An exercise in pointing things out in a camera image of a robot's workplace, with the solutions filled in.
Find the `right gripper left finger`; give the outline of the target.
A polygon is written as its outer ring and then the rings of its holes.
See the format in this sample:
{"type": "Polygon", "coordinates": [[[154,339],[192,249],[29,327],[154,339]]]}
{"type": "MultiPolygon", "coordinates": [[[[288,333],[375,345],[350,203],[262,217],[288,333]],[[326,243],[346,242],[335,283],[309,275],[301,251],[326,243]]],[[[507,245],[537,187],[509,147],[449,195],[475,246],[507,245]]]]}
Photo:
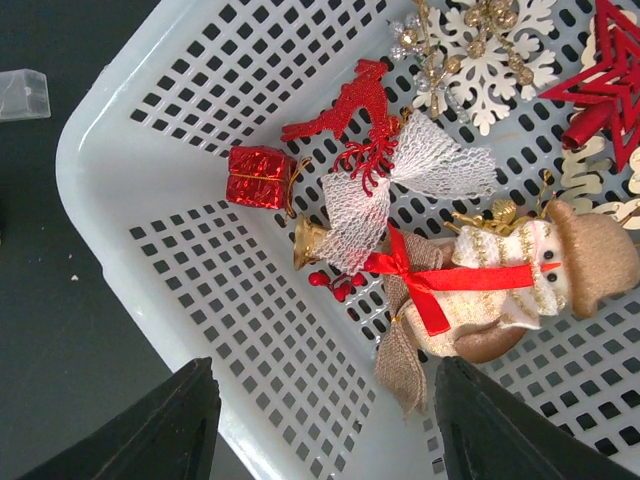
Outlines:
{"type": "Polygon", "coordinates": [[[207,479],[220,417],[212,359],[196,358],[24,479],[207,479]]]}

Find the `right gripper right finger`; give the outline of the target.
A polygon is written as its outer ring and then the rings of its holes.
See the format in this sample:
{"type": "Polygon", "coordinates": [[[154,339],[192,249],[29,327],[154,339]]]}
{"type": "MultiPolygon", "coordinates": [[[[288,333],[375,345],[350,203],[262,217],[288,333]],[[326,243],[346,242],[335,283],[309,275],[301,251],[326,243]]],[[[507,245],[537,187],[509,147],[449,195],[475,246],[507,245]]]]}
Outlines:
{"type": "Polygon", "coordinates": [[[637,479],[460,357],[437,368],[434,407],[450,479],[637,479]]]}

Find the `white bulb string lights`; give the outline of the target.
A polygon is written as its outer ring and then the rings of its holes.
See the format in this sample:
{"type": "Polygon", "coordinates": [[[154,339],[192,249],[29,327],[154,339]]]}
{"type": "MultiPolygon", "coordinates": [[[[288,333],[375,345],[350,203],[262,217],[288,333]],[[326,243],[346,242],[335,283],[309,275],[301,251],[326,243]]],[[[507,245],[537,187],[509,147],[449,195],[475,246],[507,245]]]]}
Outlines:
{"type": "Polygon", "coordinates": [[[0,74],[2,122],[45,119],[51,116],[47,76],[20,69],[0,74]]]}

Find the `gold glitter berry sprig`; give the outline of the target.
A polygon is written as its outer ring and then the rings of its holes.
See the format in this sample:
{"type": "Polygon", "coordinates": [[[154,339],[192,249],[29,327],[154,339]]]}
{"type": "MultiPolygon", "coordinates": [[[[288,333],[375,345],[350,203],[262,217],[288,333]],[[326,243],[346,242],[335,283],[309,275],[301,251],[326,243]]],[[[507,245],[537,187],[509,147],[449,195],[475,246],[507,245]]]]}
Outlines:
{"type": "MultiPolygon", "coordinates": [[[[414,57],[421,68],[416,88],[430,95],[431,114],[440,114],[438,93],[442,92],[449,106],[455,111],[462,123],[470,121],[469,115],[461,103],[456,100],[451,89],[445,85],[449,75],[458,73],[462,67],[462,57],[444,53],[439,42],[432,42],[429,32],[430,6],[425,1],[416,3],[417,11],[409,14],[403,22],[391,22],[389,29],[396,43],[390,49],[390,58],[394,61],[414,57]]],[[[512,30],[518,15],[512,10],[510,1],[479,1],[464,14],[464,24],[476,28],[478,34],[465,48],[468,58],[478,59],[486,53],[489,38],[495,38],[507,53],[507,65],[515,74],[521,86],[531,85],[533,71],[525,65],[522,56],[514,50],[514,45],[503,36],[512,30]]]]}

